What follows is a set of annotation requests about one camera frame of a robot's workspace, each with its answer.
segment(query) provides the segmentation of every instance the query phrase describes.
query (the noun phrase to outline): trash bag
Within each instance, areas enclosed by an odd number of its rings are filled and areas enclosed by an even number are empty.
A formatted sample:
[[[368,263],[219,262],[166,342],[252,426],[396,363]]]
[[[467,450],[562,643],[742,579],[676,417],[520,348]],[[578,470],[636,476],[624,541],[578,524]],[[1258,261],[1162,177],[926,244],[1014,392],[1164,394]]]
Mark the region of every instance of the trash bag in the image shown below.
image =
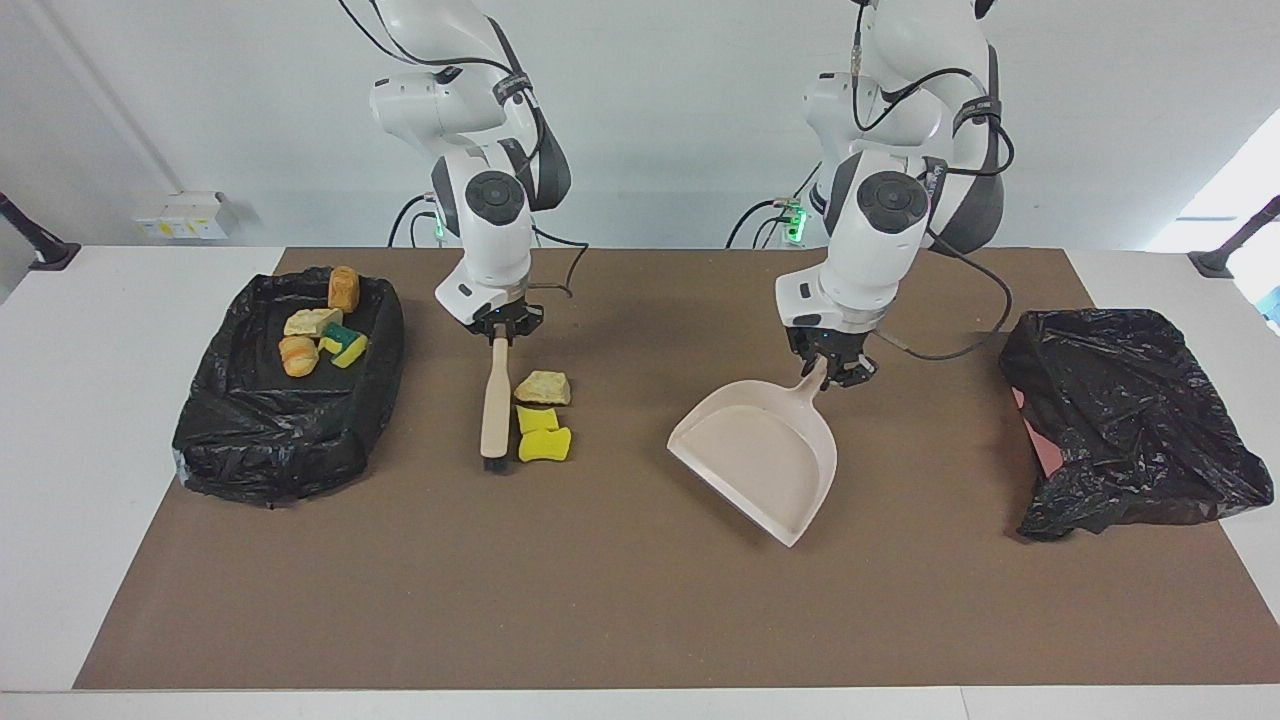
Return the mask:
[[[360,305],[343,325],[369,337],[365,355],[339,369],[321,352],[310,375],[288,377],[278,347],[284,322],[328,305],[329,272],[257,275],[232,301],[174,432],[188,489],[274,507],[365,470],[399,392],[404,318],[389,282],[361,277]]]
[[[1023,537],[1189,525],[1274,500],[1262,460],[1240,442],[1181,332],[1158,313],[1027,313],[1000,368],[1025,397],[1023,418],[1041,456],[1061,452],[1061,466],[1037,479]]]

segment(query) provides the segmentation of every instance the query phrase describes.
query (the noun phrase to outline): white robotic arm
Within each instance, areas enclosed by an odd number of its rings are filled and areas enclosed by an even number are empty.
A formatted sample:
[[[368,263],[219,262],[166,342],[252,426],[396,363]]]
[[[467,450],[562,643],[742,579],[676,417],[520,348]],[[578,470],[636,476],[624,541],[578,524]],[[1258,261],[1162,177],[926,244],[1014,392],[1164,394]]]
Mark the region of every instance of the white robotic arm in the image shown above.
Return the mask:
[[[805,96],[823,147],[810,200],[831,236],[827,260],[776,284],[804,373],[824,356],[828,382],[845,387],[874,374],[863,345],[916,252],[986,245],[1004,196],[997,68],[978,28],[991,1],[855,1],[865,40],[852,72],[823,73]]]
[[[529,287],[532,211],[559,205],[568,164],[502,27],[470,0],[374,3],[402,59],[431,72],[374,83],[379,124],[434,160],[438,223],[458,237],[462,261],[436,300],[475,333],[529,334],[541,309]],[[477,142],[477,133],[497,140]]]

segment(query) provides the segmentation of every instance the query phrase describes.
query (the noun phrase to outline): white dustpan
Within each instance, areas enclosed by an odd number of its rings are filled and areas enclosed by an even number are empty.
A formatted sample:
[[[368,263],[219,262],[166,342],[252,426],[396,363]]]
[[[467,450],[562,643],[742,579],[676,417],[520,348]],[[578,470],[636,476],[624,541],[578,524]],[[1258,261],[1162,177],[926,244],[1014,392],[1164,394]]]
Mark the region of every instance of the white dustpan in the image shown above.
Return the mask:
[[[748,518],[791,547],[836,477],[836,438],[813,406],[826,361],[800,384],[727,384],[672,430],[667,450]]]

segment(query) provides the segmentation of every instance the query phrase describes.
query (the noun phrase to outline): black pole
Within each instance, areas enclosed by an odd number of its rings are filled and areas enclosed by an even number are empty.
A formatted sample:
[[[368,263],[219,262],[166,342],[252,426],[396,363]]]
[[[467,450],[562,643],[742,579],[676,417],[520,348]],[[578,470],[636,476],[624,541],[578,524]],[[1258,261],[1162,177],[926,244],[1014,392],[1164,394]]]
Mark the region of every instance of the black pole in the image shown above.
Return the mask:
[[[1226,269],[1226,259],[1236,250],[1244,247],[1244,243],[1251,237],[1267,227],[1267,223],[1275,220],[1277,215],[1280,215],[1280,195],[1272,197],[1271,202],[1267,202],[1267,206],[1261,213],[1253,215],[1248,223],[1244,223],[1244,227],[1236,231],[1231,236],[1231,240],[1228,240],[1222,247],[1212,252],[1192,252],[1189,255],[1192,265],[1196,265],[1196,269],[1206,278],[1230,278],[1231,270]]]
[[[9,220],[9,224],[36,249],[36,261],[29,265],[32,270],[61,270],[79,252],[78,242],[63,242],[56,234],[28,218],[3,192],[0,192],[0,215],[4,215],[4,219]]]

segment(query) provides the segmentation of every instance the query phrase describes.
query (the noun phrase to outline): brown table surface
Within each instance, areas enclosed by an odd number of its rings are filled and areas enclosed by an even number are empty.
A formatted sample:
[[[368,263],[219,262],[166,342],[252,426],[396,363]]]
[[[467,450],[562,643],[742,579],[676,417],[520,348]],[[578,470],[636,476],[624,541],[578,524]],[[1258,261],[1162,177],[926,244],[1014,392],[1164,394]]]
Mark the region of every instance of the brown table surface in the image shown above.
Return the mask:
[[[1001,343],[879,341],[818,401],[840,447],[787,550],[664,448],[724,383],[795,380],[773,278],[818,252],[593,251],[512,375],[573,382],[566,464],[486,475],[488,347],[431,291],[453,251],[289,250],[390,279],[407,360],[362,480],[284,510],[174,484],[77,688],[684,688],[1280,682],[1280,628],[1217,524],[1028,544],[1033,459]],[[1089,305],[1064,254],[982,251],[1025,309]],[[538,251],[558,279],[571,251]],[[998,291],[924,254],[884,328],[965,343]]]

